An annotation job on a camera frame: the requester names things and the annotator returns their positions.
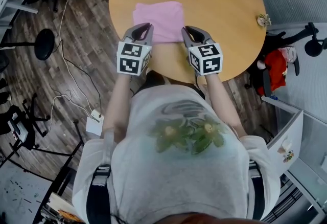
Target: folded pink cloth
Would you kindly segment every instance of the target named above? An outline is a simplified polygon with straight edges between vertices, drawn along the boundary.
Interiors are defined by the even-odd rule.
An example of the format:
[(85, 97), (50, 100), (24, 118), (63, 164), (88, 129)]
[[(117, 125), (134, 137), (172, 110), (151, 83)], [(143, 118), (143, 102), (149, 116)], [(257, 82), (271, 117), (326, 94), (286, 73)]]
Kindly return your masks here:
[(152, 5), (137, 3), (133, 11), (134, 25), (149, 22), (154, 26), (153, 43), (182, 42), (184, 27), (182, 4), (175, 1)]

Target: small decoration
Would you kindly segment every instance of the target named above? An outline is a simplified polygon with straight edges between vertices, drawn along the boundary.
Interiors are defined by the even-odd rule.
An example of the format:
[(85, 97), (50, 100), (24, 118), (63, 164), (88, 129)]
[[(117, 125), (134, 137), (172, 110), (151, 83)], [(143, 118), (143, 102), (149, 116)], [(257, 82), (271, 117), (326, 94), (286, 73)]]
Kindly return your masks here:
[(260, 14), (257, 18), (257, 22), (261, 27), (266, 27), (271, 25), (271, 20), (268, 14)]
[(290, 150), (286, 155), (284, 155), (284, 160), (283, 162), (289, 162), (292, 158), (294, 157), (293, 150)]

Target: black strap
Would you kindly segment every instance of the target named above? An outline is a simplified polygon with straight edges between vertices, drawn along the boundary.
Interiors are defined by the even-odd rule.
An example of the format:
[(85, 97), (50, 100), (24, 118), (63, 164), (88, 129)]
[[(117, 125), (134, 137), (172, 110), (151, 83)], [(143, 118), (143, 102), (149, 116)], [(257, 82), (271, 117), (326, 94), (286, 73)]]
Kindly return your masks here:
[(110, 165), (98, 167), (93, 174), (86, 202), (86, 214), (90, 224), (111, 224), (110, 198), (107, 188), (107, 179), (110, 174)]
[(250, 162), (249, 170), (257, 170), (259, 175), (252, 176), (252, 182), (254, 187), (254, 210), (252, 219), (260, 220), (265, 211), (265, 189), (264, 182), (262, 179), (261, 171), (256, 162)]

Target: person's arm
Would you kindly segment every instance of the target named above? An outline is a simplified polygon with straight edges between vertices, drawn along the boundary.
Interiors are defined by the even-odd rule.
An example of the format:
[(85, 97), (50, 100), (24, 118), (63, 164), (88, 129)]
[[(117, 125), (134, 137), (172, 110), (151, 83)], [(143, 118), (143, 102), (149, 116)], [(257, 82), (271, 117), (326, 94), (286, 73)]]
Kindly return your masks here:
[(103, 121), (102, 133), (105, 133), (107, 129), (113, 129), (116, 143), (124, 139), (127, 130), (130, 109), (130, 80), (131, 75), (118, 74)]
[(217, 74), (205, 76), (212, 107), (217, 116), (232, 126), (240, 137), (246, 136), (237, 111)]

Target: person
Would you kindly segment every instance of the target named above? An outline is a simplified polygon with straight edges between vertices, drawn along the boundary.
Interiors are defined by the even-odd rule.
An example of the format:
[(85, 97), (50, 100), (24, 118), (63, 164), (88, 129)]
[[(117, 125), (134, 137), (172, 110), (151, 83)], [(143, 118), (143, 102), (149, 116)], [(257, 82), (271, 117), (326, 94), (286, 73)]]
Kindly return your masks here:
[(260, 219), (273, 209), (280, 181), (264, 139), (245, 132), (219, 76), (205, 78), (212, 106), (154, 71), (130, 101), (131, 76), (118, 74), (102, 138), (85, 144), (75, 179), (73, 204), (84, 221), (91, 223), (87, 201), (101, 165), (111, 166), (110, 203), (106, 192), (96, 200), (114, 216), (105, 223), (254, 223), (250, 160), (264, 185)]
[[(4, 78), (0, 79), (0, 89), (8, 86)], [(5, 104), (7, 101), (11, 100), (10, 92), (1, 92), (0, 93), (0, 105)]]

